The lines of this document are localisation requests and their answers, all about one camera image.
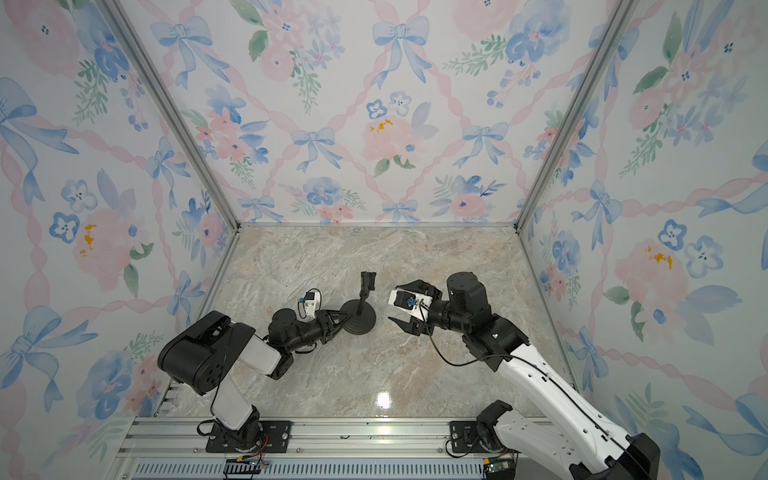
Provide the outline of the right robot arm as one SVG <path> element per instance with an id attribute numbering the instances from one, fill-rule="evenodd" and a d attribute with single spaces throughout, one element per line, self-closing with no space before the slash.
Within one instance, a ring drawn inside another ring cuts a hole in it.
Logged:
<path id="1" fill-rule="evenodd" d="M 654 479 L 660 447 L 645 433 L 632 434 L 600 413 L 539 353 L 528 336 L 492 310 L 485 286 L 471 272 L 447 279 L 447 290 L 415 280 L 396 286 L 388 303 L 408 314 L 399 328 L 431 335 L 437 328 L 461 334 L 474 361 L 531 399 L 549 419 L 544 428 L 497 400 L 476 418 L 492 450 L 519 452 L 561 479 Z"/>

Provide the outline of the black round stand base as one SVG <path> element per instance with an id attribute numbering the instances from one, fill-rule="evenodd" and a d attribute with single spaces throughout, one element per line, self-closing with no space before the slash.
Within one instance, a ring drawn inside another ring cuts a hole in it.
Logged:
<path id="1" fill-rule="evenodd" d="M 365 335 L 369 333 L 376 324 L 376 313 L 371 305 L 369 305 L 366 302 L 365 308 L 363 310 L 363 314 L 361 316 L 358 316 L 356 314 L 356 309 L 358 306 L 358 300 L 349 300 L 344 303 L 344 305 L 341 307 L 341 311 L 349 312 L 352 317 L 356 317 L 358 321 L 358 327 L 359 327 L 359 333 L 361 335 Z"/>

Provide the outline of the black microphone stand pole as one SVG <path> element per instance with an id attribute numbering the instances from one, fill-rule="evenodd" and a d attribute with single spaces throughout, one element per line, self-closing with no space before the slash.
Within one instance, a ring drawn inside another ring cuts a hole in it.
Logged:
<path id="1" fill-rule="evenodd" d="M 363 310 L 365 308 L 370 292 L 375 289 L 376 275 L 377 275 L 376 272 L 370 272 L 370 271 L 363 271 L 361 273 L 361 287 L 360 287 L 360 293 L 359 293 L 358 306 L 356 309 L 356 314 L 358 316 L 361 316 L 363 314 Z"/>

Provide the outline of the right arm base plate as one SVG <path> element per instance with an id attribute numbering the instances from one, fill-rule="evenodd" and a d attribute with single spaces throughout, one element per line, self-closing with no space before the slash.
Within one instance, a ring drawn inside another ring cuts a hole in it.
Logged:
<path id="1" fill-rule="evenodd" d="M 530 437 L 523 429 L 503 430 L 480 426 L 475 420 L 453 420 L 448 423 L 448 438 L 444 449 L 452 458 L 469 455 L 501 457 L 518 453 Z"/>

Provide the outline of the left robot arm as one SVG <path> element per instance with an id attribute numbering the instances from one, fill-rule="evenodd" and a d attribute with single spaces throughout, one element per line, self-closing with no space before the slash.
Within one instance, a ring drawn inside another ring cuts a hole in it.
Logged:
<path id="1" fill-rule="evenodd" d="M 157 365 L 174 381 L 190 387 L 197 395 L 213 395 L 209 410 L 213 445 L 243 453 L 262 450 L 267 434 L 260 413 L 240 391 L 231 370 L 245 365 L 269 378 L 281 378 L 303 347 L 326 344 L 352 321 L 341 310 L 320 309 L 309 321 L 283 308 L 273 314 L 267 335 L 213 310 L 161 350 Z"/>

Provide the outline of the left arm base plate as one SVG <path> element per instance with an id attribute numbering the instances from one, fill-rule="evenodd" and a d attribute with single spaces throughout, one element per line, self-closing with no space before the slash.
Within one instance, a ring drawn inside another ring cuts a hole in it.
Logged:
<path id="1" fill-rule="evenodd" d="M 286 453 L 293 423 L 288 420 L 253 421 L 240 430 L 231 430 L 214 420 L 207 438 L 207 453 Z"/>

